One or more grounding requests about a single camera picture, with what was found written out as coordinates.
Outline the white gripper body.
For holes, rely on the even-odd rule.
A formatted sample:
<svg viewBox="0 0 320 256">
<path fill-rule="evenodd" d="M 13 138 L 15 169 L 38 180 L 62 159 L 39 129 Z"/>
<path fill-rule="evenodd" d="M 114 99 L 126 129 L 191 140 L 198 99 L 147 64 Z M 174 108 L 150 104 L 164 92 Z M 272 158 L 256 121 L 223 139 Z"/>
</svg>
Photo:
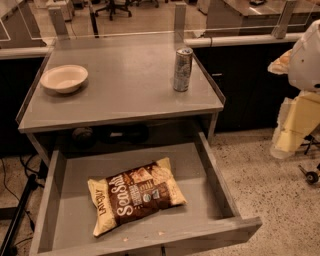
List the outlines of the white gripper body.
<svg viewBox="0 0 320 256">
<path fill-rule="evenodd" d="M 300 90 L 320 91 L 320 20 L 314 21 L 293 46 L 288 80 Z"/>
</svg>

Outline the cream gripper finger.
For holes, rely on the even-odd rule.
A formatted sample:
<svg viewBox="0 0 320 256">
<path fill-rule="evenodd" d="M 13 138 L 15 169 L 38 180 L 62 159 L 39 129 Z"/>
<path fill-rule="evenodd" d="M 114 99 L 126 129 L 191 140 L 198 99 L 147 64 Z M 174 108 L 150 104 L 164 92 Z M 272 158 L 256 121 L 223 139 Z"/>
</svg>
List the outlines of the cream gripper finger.
<svg viewBox="0 0 320 256">
<path fill-rule="evenodd" d="M 275 61 L 271 62 L 267 68 L 270 73 L 276 75 L 287 74 L 289 70 L 289 61 L 291 57 L 292 50 L 288 50 L 283 53 Z"/>
<path fill-rule="evenodd" d="M 295 154 L 304 138 L 320 125 L 320 94 L 301 91 L 280 106 L 270 153 L 278 159 Z"/>
</svg>

